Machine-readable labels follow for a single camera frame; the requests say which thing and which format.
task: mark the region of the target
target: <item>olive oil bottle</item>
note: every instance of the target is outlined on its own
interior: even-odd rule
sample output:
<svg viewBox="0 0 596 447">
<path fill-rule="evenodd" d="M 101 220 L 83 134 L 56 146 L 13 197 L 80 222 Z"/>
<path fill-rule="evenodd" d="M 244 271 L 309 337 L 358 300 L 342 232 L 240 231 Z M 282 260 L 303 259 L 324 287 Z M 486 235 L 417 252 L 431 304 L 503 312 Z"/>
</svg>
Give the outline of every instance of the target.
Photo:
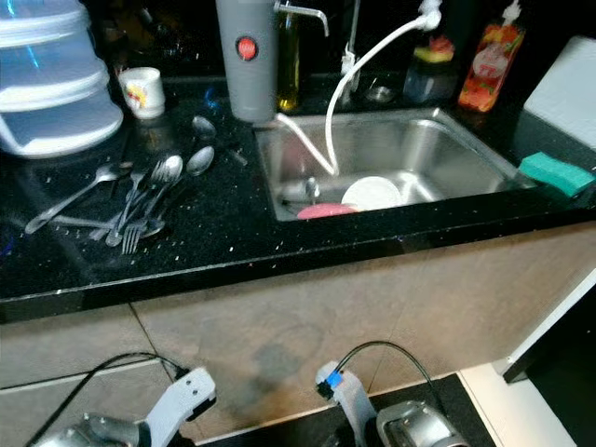
<svg viewBox="0 0 596 447">
<path fill-rule="evenodd" d="M 300 36 L 296 14 L 279 15 L 278 107 L 290 111 L 298 105 L 300 87 Z"/>
</svg>

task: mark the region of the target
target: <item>orange bottle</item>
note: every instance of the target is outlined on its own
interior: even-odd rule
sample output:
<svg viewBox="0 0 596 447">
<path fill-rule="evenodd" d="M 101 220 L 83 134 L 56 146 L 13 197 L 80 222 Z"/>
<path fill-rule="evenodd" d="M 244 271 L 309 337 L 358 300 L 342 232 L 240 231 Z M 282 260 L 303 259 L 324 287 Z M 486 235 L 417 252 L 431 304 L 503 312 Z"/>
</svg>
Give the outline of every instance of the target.
<svg viewBox="0 0 596 447">
<path fill-rule="evenodd" d="M 503 12 L 503 24 L 491 24 L 484 30 L 459 94 L 459 105 L 479 112 L 493 108 L 525 34 L 513 23 L 520 12 L 518 0 L 514 0 Z"/>
</svg>

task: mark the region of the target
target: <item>white hose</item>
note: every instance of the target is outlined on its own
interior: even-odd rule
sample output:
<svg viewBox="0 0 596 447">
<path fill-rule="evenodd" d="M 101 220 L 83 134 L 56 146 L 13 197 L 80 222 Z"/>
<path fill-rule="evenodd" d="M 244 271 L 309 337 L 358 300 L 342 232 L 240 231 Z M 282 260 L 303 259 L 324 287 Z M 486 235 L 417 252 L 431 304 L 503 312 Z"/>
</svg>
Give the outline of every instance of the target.
<svg viewBox="0 0 596 447">
<path fill-rule="evenodd" d="M 310 139 L 306 136 L 306 134 L 302 131 L 302 129 L 300 129 L 300 126 L 298 126 L 294 120 L 292 120 L 291 118 L 289 118 L 288 116 L 286 116 L 284 114 L 276 114 L 276 120 L 279 121 L 280 123 L 283 123 L 286 126 L 288 126 L 290 128 L 290 130 L 296 134 L 296 136 L 300 139 L 300 141 L 306 146 L 306 149 L 308 149 L 308 152 L 310 152 L 312 154 L 312 156 L 317 160 L 317 162 L 327 172 L 329 172 L 329 175 L 337 175 L 339 173 L 339 172 L 336 172 L 336 169 L 334 169 L 332 167 L 332 165 L 329 164 L 327 159 L 325 159 L 325 156 L 317 149 L 315 144 L 313 144 L 313 142 L 310 141 Z"/>
<path fill-rule="evenodd" d="M 359 61 L 356 62 L 356 65 L 354 65 L 352 67 L 352 69 L 349 72 L 347 72 L 344 77 L 342 77 L 341 81 L 339 81 L 339 84 L 337 85 L 337 88 L 335 89 L 335 91 L 333 93 L 332 100 L 329 102 L 329 107 L 327 108 L 327 115 L 325 117 L 325 143 L 327 144 L 327 153 L 329 154 L 329 159 L 331 161 L 331 166 L 332 166 L 332 173 L 330 172 L 331 175 L 335 175 L 335 176 L 339 175 L 339 169 L 337 166 L 337 158 L 335 157 L 335 148 L 333 147 L 332 117 L 333 117 L 333 111 L 335 110 L 335 104 L 337 103 L 337 100 L 339 100 L 342 92 L 344 91 L 345 86 L 352 79 L 352 77 L 358 72 L 358 70 L 360 70 L 366 62 L 368 62 L 370 59 L 372 59 L 376 55 L 376 53 L 381 51 L 383 48 L 385 48 L 392 41 L 394 41 L 395 39 L 400 37 L 402 34 L 407 33 L 408 31 L 411 31 L 411 30 L 426 28 L 427 20 L 428 20 L 428 17 L 426 15 L 424 15 L 424 16 L 420 16 L 416 20 L 412 20 L 412 21 L 406 23 L 403 26 L 400 26 L 397 30 L 395 30 L 393 33 L 388 35 L 381 42 L 379 42 L 374 47 L 372 47 L 372 49 L 368 53 L 366 53 L 364 56 L 362 56 L 359 59 Z"/>
</svg>

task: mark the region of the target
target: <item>kitchen sink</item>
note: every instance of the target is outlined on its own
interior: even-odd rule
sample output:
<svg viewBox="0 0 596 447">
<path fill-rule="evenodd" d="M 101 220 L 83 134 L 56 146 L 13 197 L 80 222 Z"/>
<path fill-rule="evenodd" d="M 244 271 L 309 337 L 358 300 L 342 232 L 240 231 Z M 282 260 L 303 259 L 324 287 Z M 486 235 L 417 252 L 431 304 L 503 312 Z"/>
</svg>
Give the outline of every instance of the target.
<svg viewBox="0 0 596 447">
<path fill-rule="evenodd" d="M 325 116 L 294 120 L 326 155 Z M 254 131 L 280 221 L 297 219 L 296 214 L 311 205 L 306 192 L 311 177 L 320 190 L 318 203 L 341 202 L 347 188 L 367 176 L 395 184 L 401 206 L 534 186 L 441 109 L 336 115 L 332 131 L 337 177 L 281 123 L 258 125 Z"/>
</svg>

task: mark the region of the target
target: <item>black cable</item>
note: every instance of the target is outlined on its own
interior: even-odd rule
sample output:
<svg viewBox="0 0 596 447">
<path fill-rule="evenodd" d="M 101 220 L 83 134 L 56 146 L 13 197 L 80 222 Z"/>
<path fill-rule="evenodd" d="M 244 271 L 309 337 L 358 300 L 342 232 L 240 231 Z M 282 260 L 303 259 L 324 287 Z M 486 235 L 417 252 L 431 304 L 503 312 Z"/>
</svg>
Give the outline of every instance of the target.
<svg viewBox="0 0 596 447">
<path fill-rule="evenodd" d="M 176 362 L 174 362 L 170 359 L 166 359 L 165 357 L 161 357 L 158 354 L 154 354 L 152 352 L 143 352 L 143 351 L 127 352 L 124 354 L 119 354 L 117 356 L 113 356 L 112 358 L 102 362 L 101 364 L 99 364 L 98 366 L 96 366 L 95 368 L 93 368 L 91 371 L 89 371 L 87 373 L 87 375 L 83 378 L 83 380 L 81 380 L 78 383 L 78 385 L 73 389 L 73 391 L 71 391 L 71 393 L 66 397 L 66 399 L 62 401 L 62 403 L 56 409 L 56 411 L 50 415 L 50 417 L 47 419 L 47 421 L 27 441 L 27 443 L 25 444 L 25 447 L 33 447 L 40 440 L 40 438 L 42 436 L 44 436 L 44 434 L 52 426 L 52 424 L 54 424 L 54 422 L 56 422 L 56 419 L 58 419 L 60 417 L 60 415 L 62 414 L 64 409 L 68 406 L 68 404 L 71 403 L 71 401 L 76 397 L 76 395 L 79 393 L 79 391 L 81 389 L 83 389 L 83 387 L 88 383 L 89 380 L 91 380 L 91 378 L 96 373 L 98 373 L 101 370 L 104 370 L 106 367 L 110 366 L 112 363 L 115 363 L 121 359 L 128 359 L 131 357 L 147 357 L 149 359 L 160 359 L 164 363 L 167 363 L 170 367 L 174 368 L 176 370 L 177 375 L 179 375 L 179 373 L 183 373 L 183 372 L 187 371 L 185 368 L 183 368 Z"/>
<path fill-rule="evenodd" d="M 352 357 L 354 357 L 356 354 L 358 354 L 362 349 L 365 349 L 370 346 L 389 346 L 394 349 L 397 349 L 401 354 L 406 356 L 427 380 L 428 387 L 430 388 L 430 392 L 432 393 L 432 396 L 435 399 L 440 412 L 447 415 L 447 412 L 445 411 L 445 406 L 443 405 L 443 402 L 440 399 L 439 393 L 437 392 L 437 388 L 435 388 L 435 386 L 433 385 L 432 380 L 430 379 L 430 376 L 428 375 L 427 370 L 425 370 L 424 366 L 422 366 L 422 364 L 420 364 L 420 362 L 416 359 L 416 357 L 414 357 L 412 354 L 410 354 L 410 352 L 408 352 L 408 350 L 406 348 L 401 347 L 400 345 L 396 345 L 395 343 L 389 342 L 387 340 L 372 340 L 370 342 L 363 343 L 362 345 L 358 345 L 354 349 L 352 349 L 350 352 L 345 354 L 345 357 L 340 360 L 340 362 L 337 364 L 337 366 L 335 367 L 333 372 L 341 373 L 341 370 L 350 361 L 350 359 L 352 359 Z"/>
</svg>

